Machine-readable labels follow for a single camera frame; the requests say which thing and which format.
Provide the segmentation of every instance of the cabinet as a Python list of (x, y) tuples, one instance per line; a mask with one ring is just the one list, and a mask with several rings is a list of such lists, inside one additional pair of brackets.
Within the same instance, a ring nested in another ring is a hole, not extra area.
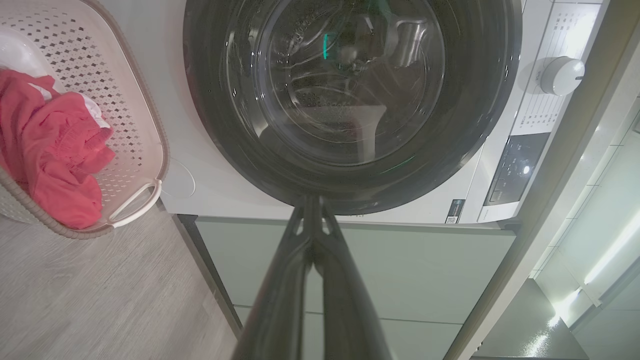
[[(243, 319), (285, 222), (199, 218), (196, 224)], [(443, 358), (515, 238), (493, 229), (341, 227), (388, 342), (402, 360)], [(305, 351), (321, 356), (322, 342), (316, 341), (322, 334), (322, 278), (315, 270), (307, 278), (305, 301), (305, 338), (316, 339)]]
[[(249, 307), (236, 307), (240, 321), (249, 316)], [(381, 320), (387, 343), (399, 360), (441, 360), (462, 325), (450, 323)], [(303, 330), (303, 359), (324, 360), (324, 327), (320, 314), (307, 313)]]

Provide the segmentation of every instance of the barcode sticker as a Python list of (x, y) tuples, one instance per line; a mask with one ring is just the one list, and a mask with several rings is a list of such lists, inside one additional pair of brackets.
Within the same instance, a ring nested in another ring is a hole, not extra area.
[(444, 223), (457, 224), (464, 205), (464, 199), (456, 199), (451, 201), (451, 207), (449, 208), (449, 213), (447, 214), (447, 219), (444, 221)]

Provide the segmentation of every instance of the wooden floor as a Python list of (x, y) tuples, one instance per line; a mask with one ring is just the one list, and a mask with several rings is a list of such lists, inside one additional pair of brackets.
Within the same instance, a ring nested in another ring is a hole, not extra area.
[(0, 217), (0, 359), (216, 359), (236, 344), (171, 216), (97, 240)]

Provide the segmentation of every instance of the front-loading washing machine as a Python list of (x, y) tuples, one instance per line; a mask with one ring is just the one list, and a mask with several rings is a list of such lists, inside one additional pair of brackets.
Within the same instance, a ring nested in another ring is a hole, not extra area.
[(167, 38), (182, 56), (158, 74), (177, 99), (154, 94), (161, 114), (181, 115), (162, 119), (169, 212), (287, 219), (311, 193), (344, 222), (474, 224), (517, 214), (584, 75), (601, 4), (185, 8), (182, 36)]

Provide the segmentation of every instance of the red clothing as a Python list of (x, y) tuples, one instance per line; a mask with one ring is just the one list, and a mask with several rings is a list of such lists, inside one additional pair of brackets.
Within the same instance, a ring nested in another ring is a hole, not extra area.
[(0, 165), (50, 216), (82, 229), (101, 217), (102, 193), (90, 174), (113, 159), (105, 146), (113, 129), (98, 125), (81, 94), (59, 94), (53, 84), (50, 76), (0, 72)]

